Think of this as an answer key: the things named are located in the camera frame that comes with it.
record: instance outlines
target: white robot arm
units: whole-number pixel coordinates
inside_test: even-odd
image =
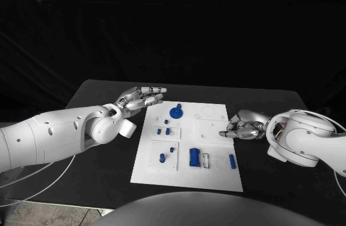
[[[305,112],[291,110],[269,117],[242,109],[219,135],[240,139],[260,139],[266,136],[268,155],[273,158],[304,167],[314,167],[321,159],[346,177],[346,134],[335,133],[334,125],[325,117],[315,117],[318,114],[309,112],[308,115]]]
[[[20,166],[46,164],[110,142],[129,138],[135,125],[125,119],[141,108],[162,102],[165,88],[134,87],[115,103],[50,111],[0,128],[0,173]]]

